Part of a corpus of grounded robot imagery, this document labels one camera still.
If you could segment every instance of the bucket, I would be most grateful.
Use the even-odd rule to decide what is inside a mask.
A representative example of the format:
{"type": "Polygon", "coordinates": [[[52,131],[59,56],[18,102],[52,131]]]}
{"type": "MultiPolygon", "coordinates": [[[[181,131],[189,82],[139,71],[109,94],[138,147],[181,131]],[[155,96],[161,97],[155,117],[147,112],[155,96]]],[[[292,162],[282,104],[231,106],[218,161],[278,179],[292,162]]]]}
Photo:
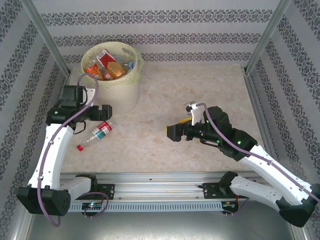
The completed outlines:
{"type": "MultiPolygon", "coordinates": [[[[124,57],[129,62],[134,62],[134,67],[128,74],[112,81],[98,81],[98,102],[112,107],[112,114],[124,114],[135,108],[139,101],[139,78],[144,65],[141,53],[128,44],[110,41],[96,45],[89,49],[82,57],[80,74],[84,74],[84,68],[89,64],[92,56],[97,56],[103,49],[107,49],[111,55],[124,57]]],[[[96,86],[96,82],[90,76],[84,76],[82,83],[86,86],[96,86]]]]}

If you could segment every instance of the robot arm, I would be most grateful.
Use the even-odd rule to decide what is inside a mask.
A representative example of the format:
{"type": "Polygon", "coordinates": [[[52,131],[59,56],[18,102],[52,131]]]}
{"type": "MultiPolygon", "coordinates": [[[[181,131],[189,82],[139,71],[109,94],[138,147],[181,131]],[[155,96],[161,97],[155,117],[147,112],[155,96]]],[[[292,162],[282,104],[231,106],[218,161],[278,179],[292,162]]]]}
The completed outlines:
{"type": "Polygon", "coordinates": [[[220,189],[224,188],[221,192],[224,192],[225,189],[228,188],[228,190],[231,190],[235,195],[245,196],[264,203],[279,211],[280,215],[289,223],[297,227],[303,227],[317,204],[317,201],[304,190],[309,191],[319,198],[320,185],[317,183],[311,185],[298,178],[275,161],[249,134],[242,130],[232,128],[228,115],[219,107],[209,107],[209,116],[203,112],[203,117],[202,114],[199,113],[201,110],[195,102],[187,103],[185,107],[192,117],[184,119],[178,124],[168,126],[166,128],[167,137],[174,142],[179,142],[182,136],[186,136],[187,141],[198,138],[202,144],[216,147],[224,155],[249,166],[272,186],[270,187],[247,180],[234,172],[227,172],[219,182],[219,184],[221,184],[220,189]],[[272,164],[256,156],[246,155],[230,146],[214,130],[208,117],[212,119],[220,132],[222,132],[231,143],[242,150],[270,160],[272,164]],[[283,172],[297,181],[303,189],[289,180],[288,176],[283,174],[283,172]]]}
{"type": "MultiPolygon", "coordinates": [[[[27,187],[19,187],[16,194],[31,214],[43,214],[37,199],[37,187],[41,162],[49,141],[67,119],[79,112],[93,99],[94,94],[94,88],[66,85],[63,88],[62,98],[49,110],[46,118],[45,141],[38,164],[27,187]]],[[[60,186],[61,167],[77,123],[85,120],[106,121],[111,116],[112,107],[110,105],[102,105],[102,110],[99,110],[99,106],[92,103],[83,113],[58,132],[47,153],[41,176],[41,198],[49,215],[64,216],[73,200],[84,193],[96,192],[97,179],[94,175],[89,174],[77,175],[74,180],[60,186]]]]}

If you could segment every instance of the striped wall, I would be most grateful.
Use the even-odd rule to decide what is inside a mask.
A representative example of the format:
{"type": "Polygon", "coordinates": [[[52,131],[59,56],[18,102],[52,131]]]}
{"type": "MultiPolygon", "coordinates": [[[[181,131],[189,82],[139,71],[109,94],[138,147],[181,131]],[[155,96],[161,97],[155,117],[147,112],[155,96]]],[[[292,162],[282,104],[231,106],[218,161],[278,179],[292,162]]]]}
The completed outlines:
{"type": "Polygon", "coordinates": [[[47,110],[64,76],[18,0],[0,0],[0,240],[16,217],[16,191],[35,169],[47,110]]]}
{"type": "Polygon", "coordinates": [[[244,66],[279,0],[34,0],[72,68],[92,46],[120,41],[147,65],[244,66]]]}
{"type": "MultiPolygon", "coordinates": [[[[320,0],[293,0],[252,72],[278,160],[309,183],[320,183],[319,14],[320,0]]],[[[320,219],[307,226],[320,239],[320,219]]]]}

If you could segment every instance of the red lid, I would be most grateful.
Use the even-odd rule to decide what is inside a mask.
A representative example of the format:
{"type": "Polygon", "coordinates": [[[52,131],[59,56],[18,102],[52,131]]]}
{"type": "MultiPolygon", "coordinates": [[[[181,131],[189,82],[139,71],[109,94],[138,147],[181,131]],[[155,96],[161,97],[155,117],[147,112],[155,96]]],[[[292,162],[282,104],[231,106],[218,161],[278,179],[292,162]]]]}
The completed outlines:
{"type": "Polygon", "coordinates": [[[76,146],[76,148],[81,152],[84,148],[81,145],[76,146]]]}

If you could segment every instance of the wire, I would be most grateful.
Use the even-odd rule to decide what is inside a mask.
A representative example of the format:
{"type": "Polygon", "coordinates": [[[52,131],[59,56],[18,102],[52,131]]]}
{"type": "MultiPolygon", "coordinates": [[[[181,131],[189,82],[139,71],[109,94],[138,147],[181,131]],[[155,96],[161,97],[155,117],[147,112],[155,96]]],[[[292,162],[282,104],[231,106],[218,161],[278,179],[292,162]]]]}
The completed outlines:
{"type": "Polygon", "coordinates": [[[320,199],[317,198],[313,193],[309,192],[307,189],[305,189],[304,186],[302,186],[300,183],[298,183],[294,178],[292,178],[289,174],[287,174],[284,170],[282,170],[278,165],[273,164],[273,162],[269,159],[264,158],[263,156],[260,156],[258,154],[255,154],[253,152],[249,152],[246,150],[243,150],[242,148],[236,146],[235,144],[233,144],[225,135],[223,135],[223,133],[218,129],[218,127],[215,125],[214,121],[212,120],[207,105],[205,103],[199,103],[196,105],[196,107],[200,107],[200,106],[204,106],[204,111],[205,114],[211,124],[211,126],[213,127],[213,129],[219,134],[219,136],[226,141],[226,143],[228,143],[231,147],[233,147],[235,150],[250,155],[250,156],[254,156],[262,161],[267,162],[269,165],[273,166],[275,169],[277,169],[280,173],[282,173],[287,179],[289,179],[291,182],[293,182],[299,189],[301,189],[301,191],[304,191],[305,193],[307,193],[310,197],[314,198],[318,203],[320,203],[320,199]]]}
{"type": "Polygon", "coordinates": [[[97,214],[95,214],[95,215],[93,215],[93,216],[88,216],[88,215],[86,215],[87,210],[90,209],[90,208],[86,208],[86,209],[84,210],[84,213],[83,213],[83,215],[84,215],[85,218],[87,218],[87,217],[89,217],[89,218],[91,218],[91,219],[96,218],[96,217],[98,217],[100,214],[102,214],[102,213],[107,209],[107,207],[108,207],[109,198],[108,198],[108,195],[105,194],[104,192],[99,192],[99,191],[86,192],[86,193],[82,194],[80,197],[87,196],[87,195],[94,195],[94,194],[95,194],[95,195],[96,195],[96,194],[102,195],[101,204],[102,204],[102,202],[104,201],[104,197],[105,197],[105,199],[106,199],[106,204],[105,204],[104,208],[103,208],[100,212],[98,212],[97,214]]]}
{"type": "Polygon", "coordinates": [[[239,204],[239,196],[238,195],[235,196],[235,201],[234,202],[235,202],[235,205],[239,204]]]}
{"type": "Polygon", "coordinates": [[[37,194],[37,199],[38,199],[38,202],[39,202],[39,206],[42,210],[42,213],[43,215],[49,220],[49,222],[55,226],[55,227],[59,227],[60,224],[61,224],[61,218],[60,216],[58,216],[58,222],[55,223],[54,220],[49,216],[45,206],[44,206],[44,202],[42,201],[42,198],[41,198],[41,182],[43,180],[43,171],[44,171],[44,167],[45,167],[45,162],[46,162],[46,158],[47,158],[47,155],[48,155],[48,152],[49,152],[49,149],[51,147],[52,144],[54,144],[54,140],[56,138],[56,136],[58,135],[58,133],[60,132],[60,130],[65,127],[69,122],[71,122],[73,119],[75,119],[76,117],[78,117],[80,114],[82,114],[87,108],[90,107],[90,105],[96,100],[97,98],[97,95],[98,95],[98,89],[99,89],[99,83],[98,83],[98,80],[96,79],[96,77],[91,74],[91,73],[84,73],[82,74],[79,79],[78,79],[78,82],[77,82],[77,85],[79,85],[81,79],[84,77],[84,76],[90,76],[94,79],[95,81],[95,92],[94,92],[94,95],[93,95],[93,98],[89,101],[89,103],[87,105],[84,106],[84,108],[82,108],[80,111],[78,111],[77,113],[75,113],[73,116],[71,116],[69,119],[67,119],[63,124],[61,124],[59,126],[59,128],[54,132],[54,134],[52,135],[50,141],[48,142],[45,150],[44,150],[44,153],[43,153],[43,157],[42,157],[42,160],[41,160],[41,165],[40,165],[40,169],[39,169],[39,176],[38,176],[38,186],[37,186],[37,189],[36,189],[36,194],[37,194]]]}
{"type": "Polygon", "coordinates": [[[243,205],[242,205],[242,206],[238,209],[238,211],[236,211],[236,212],[231,212],[231,211],[225,210],[225,209],[224,209],[223,211],[226,212],[226,213],[228,213],[228,214],[232,214],[232,216],[233,216],[233,215],[237,215],[237,214],[239,214],[240,211],[242,211],[242,210],[244,209],[244,207],[248,204],[249,200],[250,200],[250,198],[248,197],[248,198],[244,201],[243,205]]]}
{"type": "Polygon", "coordinates": [[[104,203],[104,196],[102,196],[100,204],[103,204],[103,203],[104,203]]]}

